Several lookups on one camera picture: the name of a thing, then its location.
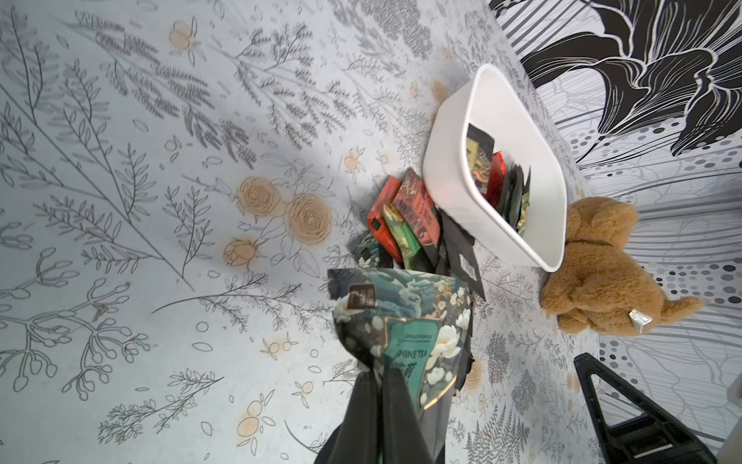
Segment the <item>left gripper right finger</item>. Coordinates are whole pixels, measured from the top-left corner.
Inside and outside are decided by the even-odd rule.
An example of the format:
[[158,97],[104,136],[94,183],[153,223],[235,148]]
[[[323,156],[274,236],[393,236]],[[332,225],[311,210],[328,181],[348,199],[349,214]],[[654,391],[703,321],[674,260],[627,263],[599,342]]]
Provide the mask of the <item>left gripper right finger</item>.
[[382,456],[386,464],[433,463],[402,371],[386,367],[382,381]]

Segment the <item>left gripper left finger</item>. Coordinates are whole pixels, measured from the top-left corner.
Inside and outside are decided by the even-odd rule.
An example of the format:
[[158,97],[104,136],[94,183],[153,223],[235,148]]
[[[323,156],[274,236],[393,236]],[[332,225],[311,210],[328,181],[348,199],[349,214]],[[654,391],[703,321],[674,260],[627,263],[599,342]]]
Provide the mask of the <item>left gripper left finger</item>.
[[380,452],[380,394],[375,375],[362,372],[355,382],[340,426],[318,452],[316,463],[374,464]]

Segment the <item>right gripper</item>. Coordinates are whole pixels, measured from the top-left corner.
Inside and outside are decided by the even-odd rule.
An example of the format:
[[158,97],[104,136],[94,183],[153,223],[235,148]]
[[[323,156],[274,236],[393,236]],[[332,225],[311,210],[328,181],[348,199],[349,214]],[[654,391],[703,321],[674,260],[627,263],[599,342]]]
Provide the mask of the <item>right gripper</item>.
[[[602,456],[610,464],[715,463],[717,458],[683,423],[620,378],[589,353],[574,359]],[[606,422],[593,385],[598,377],[637,406],[637,417],[616,425]]]

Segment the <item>yellow green tea bag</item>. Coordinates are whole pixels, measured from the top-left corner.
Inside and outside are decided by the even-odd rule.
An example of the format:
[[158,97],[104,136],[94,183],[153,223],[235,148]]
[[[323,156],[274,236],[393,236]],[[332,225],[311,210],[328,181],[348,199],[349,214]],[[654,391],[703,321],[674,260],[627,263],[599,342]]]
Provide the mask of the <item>yellow green tea bag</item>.
[[477,190],[487,195],[494,155],[495,139],[485,131],[469,124],[466,140],[466,155],[471,177]]

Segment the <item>green label tea bag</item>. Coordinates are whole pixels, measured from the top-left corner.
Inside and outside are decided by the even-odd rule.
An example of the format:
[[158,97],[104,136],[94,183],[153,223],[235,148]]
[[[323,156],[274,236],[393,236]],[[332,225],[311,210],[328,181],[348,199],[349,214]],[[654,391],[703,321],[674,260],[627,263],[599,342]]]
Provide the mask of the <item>green label tea bag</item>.
[[518,220],[515,226],[516,231],[521,236],[523,236],[526,231],[530,193],[531,193],[531,172],[528,172],[525,182],[523,183],[523,189],[522,189],[521,200],[520,200],[519,211],[518,211]]

